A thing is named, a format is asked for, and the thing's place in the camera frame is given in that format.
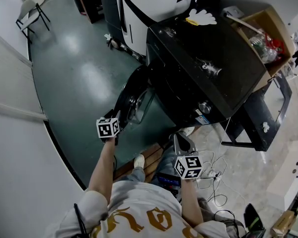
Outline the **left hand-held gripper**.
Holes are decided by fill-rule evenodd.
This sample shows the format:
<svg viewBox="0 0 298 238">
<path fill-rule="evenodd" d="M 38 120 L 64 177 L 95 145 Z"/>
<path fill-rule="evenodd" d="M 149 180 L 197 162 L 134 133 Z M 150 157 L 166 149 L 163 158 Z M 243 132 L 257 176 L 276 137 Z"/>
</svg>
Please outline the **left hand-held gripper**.
<svg viewBox="0 0 298 238">
<path fill-rule="evenodd" d="M 103 143 L 109 139 L 114 139 L 115 145 L 118 145 L 118 134 L 120 133 L 119 115 L 120 111 L 111 109 L 104 117 L 96 121 L 98 137 Z"/>
</svg>

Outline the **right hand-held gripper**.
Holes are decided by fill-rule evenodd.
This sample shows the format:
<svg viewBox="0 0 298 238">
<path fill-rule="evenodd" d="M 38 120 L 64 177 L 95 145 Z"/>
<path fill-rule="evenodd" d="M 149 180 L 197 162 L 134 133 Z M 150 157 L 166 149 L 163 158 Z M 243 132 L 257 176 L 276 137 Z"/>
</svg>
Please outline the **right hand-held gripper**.
<svg viewBox="0 0 298 238">
<path fill-rule="evenodd" d="M 182 179 L 197 179 L 203 171 L 203 160 L 196 151 L 195 143 L 182 133 L 173 135 L 175 173 Z"/>
</svg>

